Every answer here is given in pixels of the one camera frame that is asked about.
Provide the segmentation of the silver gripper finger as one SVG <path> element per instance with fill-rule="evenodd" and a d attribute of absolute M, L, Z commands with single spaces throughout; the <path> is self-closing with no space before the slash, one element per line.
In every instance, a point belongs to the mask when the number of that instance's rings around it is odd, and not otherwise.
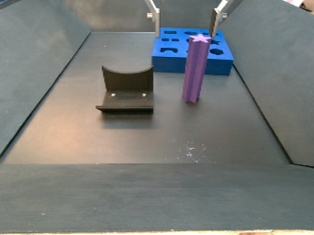
<path fill-rule="evenodd" d="M 160 11 L 158 11 L 158 8 L 156 7 L 153 0 L 144 0 L 144 3 L 149 9 L 149 12 L 146 13 L 146 17 L 154 23 L 156 37 L 158 37 Z"/>
<path fill-rule="evenodd" d="M 216 36 L 216 30 L 220 22 L 227 17 L 227 9 L 229 8 L 232 0 L 220 0 L 217 7 L 212 10 L 211 23 L 209 23 L 209 35 L 213 38 Z"/>

